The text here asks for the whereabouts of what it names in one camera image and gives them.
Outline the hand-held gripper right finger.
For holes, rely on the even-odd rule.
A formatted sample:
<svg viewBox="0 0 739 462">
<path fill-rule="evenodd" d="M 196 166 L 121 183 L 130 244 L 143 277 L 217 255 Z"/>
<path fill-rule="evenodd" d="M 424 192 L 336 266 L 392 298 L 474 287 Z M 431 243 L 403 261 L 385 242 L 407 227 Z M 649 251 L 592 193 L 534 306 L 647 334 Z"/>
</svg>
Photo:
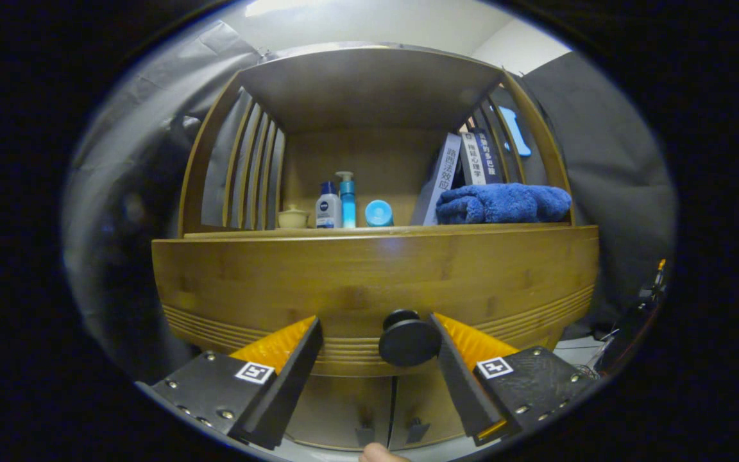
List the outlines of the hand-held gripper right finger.
<svg viewBox="0 0 739 462">
<path fill-rule="evenodd" d="M 542 346 L 517 349 L 436 312 L 429 321 L 441 339 L 439 369 L 476 445 L 536 432 L 597 382 Z"/>
</svg>

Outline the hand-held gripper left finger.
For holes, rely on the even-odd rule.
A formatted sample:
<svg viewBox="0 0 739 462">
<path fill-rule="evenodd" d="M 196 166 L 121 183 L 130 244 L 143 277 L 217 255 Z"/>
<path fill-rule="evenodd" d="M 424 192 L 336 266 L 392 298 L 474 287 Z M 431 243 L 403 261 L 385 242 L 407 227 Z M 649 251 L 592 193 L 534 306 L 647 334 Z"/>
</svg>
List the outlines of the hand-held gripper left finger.
<svg viewBox="0 0 739 462">
<path fill-rule="evenodd" d="M 136 386 L 199 432 L 231 445 L 282 444 L 323 346 L 317 316 L 231 354 L 207 350 L 153 385 Z"/>
</svg>

